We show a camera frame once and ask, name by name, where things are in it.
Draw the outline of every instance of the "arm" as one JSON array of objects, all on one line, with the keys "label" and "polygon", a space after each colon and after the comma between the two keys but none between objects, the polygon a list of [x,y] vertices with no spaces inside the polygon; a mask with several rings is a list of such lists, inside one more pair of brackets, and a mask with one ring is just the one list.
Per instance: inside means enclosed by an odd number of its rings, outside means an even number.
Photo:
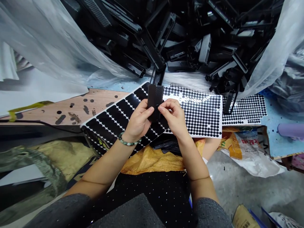
[{"label": "arm", "polygon": [[[154,108],[147,108],[147,99],[144,99],[133,112],[122,139],[125,142],[137,142],[143,137],[151,122],[148,117],[153,113]],[[82,193],[94,199],[105,194],[127,159],[133,152],[134,146],[123,145],[119,140],[84,174],[64,196]]]},{"label": "arm", "polygon": [[208,168],[188,133],[184,110],[174,99],[168,99],[158,109],[167,119],[171,131],[177,137],[184,165],[190,178],[193,202],[202,197],[218,202]]}]

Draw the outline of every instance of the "white paper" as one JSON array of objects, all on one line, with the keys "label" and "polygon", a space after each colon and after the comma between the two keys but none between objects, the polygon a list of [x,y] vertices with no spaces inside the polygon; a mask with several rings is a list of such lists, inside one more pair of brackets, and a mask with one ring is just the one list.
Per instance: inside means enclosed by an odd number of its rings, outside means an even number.
[{"label": "white paper", "polygon": [[41,101],[58,102],[88,92],[84,85],[55,79],[33,67],[17,74],[19,80],[0,82],[0,117],[8,116],[12,109]]},{"label": "white paper", "polygon": [[33,164],[11,171],[9,174],[7,174],[0,180],[0,186],[9,184],[17,185],[45,179],[46,177],[42,174],[38,167]]}]

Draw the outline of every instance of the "black cable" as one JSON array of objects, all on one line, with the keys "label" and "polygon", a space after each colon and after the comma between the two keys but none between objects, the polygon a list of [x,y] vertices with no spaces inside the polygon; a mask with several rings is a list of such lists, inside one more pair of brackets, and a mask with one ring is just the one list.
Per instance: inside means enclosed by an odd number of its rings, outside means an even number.
[{"label": "black cable", "polygon": [[[8,122],[9,122],[9,120],[0,120],[0,123],[8,123]],[[66,131],[66,132],[70,132],[70,133],[74,133],[74,134],[82,133],[82,131],[70,131],[70,130],[61,129],[61,128],[55,127],[53,125],[50,125],[46,122],[42,122],[40,120],[15,120],[14,123],[37,123],[37,124],[43,124],[43,125],[55,128],[57,130]]]}]

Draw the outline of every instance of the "wooden table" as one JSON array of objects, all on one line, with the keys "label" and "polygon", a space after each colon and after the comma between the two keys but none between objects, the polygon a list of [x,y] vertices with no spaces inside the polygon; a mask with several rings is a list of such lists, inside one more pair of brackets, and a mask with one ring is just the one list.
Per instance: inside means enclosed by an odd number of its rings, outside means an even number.
[{"label": "wooden table", "polygon": [[[40,120],[51,125],[81,125],[89,118],[125,97],[127,92],[90,89],[87,94],[16,114],[20,120]],[[37,125],[38,123],[0,123],[0,125]]]}]

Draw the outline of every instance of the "gray floor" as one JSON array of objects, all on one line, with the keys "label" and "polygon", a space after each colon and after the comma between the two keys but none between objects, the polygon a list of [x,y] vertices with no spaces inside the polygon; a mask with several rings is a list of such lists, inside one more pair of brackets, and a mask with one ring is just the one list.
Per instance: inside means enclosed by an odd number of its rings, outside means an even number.
[{"label": "gray floor", "polygon": [[285,171],[274,177],[254,177],[220,151],[215,152],[207,167],[221,206],[229,216],[233,216],[239,204],[244,204],[268,223],[262,206],[268,212],[281,212],[304,225],[304,174]]}]

